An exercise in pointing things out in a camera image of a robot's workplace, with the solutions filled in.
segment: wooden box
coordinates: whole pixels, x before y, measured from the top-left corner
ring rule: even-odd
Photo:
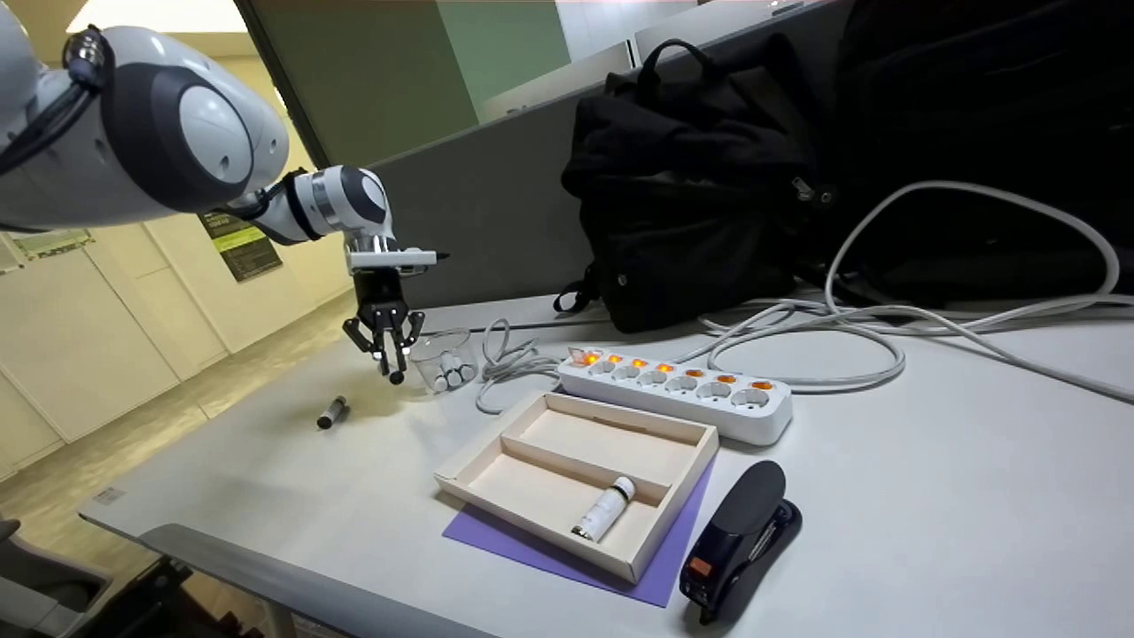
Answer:
[[[637,581],[711,455],[711,427],[538,393],[438,468],[438,482],[444,493]],[[616,526],[597,543],[575,534],[621,475],[633,478],[633,501]]]

